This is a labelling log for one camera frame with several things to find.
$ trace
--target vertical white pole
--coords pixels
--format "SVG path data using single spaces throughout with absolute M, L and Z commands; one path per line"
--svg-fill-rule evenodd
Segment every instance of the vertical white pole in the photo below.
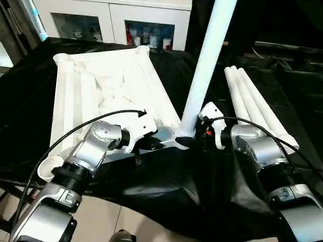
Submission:
M 216 0 L 204 37 L 177 137 L 194 137 L 197 115 L 210 83 L 237 0 Z

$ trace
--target black tabletop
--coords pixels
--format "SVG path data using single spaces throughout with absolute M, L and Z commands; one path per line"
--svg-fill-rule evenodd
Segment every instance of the black tabletop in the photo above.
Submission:
M 57 53 L 87 53 L 130 48 L 68 39 L 48 38 L 0 78 L 0 181 L 23 185 L 37 158 L 49 147 L 56 86 Z M 151 51 L 150 59 L 167 94 L 182 116 L 197 59 L 182 51 Z M 322 167 L 318 127 L 323 120 L 322 68 L 304 63 L 291 69 L 272 59 L 221 56 L 205 103 L 213 101 L 234 116 L 224 68 L 243 67 L 301 151 Z M 141 212 L 184 235 L 202 238 L 219 229 L 236 240 L 277 235 L 273 212 L 263 194 L 248 179 L 246 163 L 230 148 L 205 152 L 169 148 L 102 165 L 87 189 L 100 197 Z M 296 154 L 307 182 L 320 190 L 318 178 Z

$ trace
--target white cabinet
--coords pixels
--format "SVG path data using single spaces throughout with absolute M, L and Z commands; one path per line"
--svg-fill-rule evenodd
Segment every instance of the white cabinet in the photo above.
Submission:
M 109 4 L 76 0 L 34 0 L 49 37 L 114 43 Z
M 49 37 L 184 50 L 192 0 L 34 0 Z
M 185 49 L 189 11 L 118 4 L 110 4 L 110 11 L 116 43 L 127 44 L 126 27 L 127 24 L 132 24 L 138 26 L 135 29 L 141 29 L 141 36 L 149 34 L 150 40 L 155 36 L 160 42 L 163 39 L 163 30 L 168 28 L 165 30 L 169 35 L 166 38 L 171 39 L 172 49 Z M 140 38 L 141 44 L 150 44 L 143 43 L 143 39 L 145 37 Z

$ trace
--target glass cabinet door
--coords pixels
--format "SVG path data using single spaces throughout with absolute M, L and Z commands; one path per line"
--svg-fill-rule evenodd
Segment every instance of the glass cabinet door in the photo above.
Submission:
M 184 50 L 190 11 L 110 4 L 115 42 Z
M 125 20 L 128 45 L 173 49 L 175 25 Z
M 58 13 L 51 15 L 61 38 L 103 42 L 98 17 Z
M 108 3 L 34 0 L 49 37 L 114 43 Z

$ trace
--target floor tile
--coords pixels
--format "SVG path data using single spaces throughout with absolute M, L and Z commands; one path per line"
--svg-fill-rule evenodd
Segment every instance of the floor tile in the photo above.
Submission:
M 116 231 L 124 229 L 136 235 L 138 242 L 193 242 L 194 240 L 169 231 L 155 221 L 122 207 Z
M 120 205 L 93 197 L 83 201 L 73 215 L 77 220 L 72 242 L 109 241 L 115 231 Z

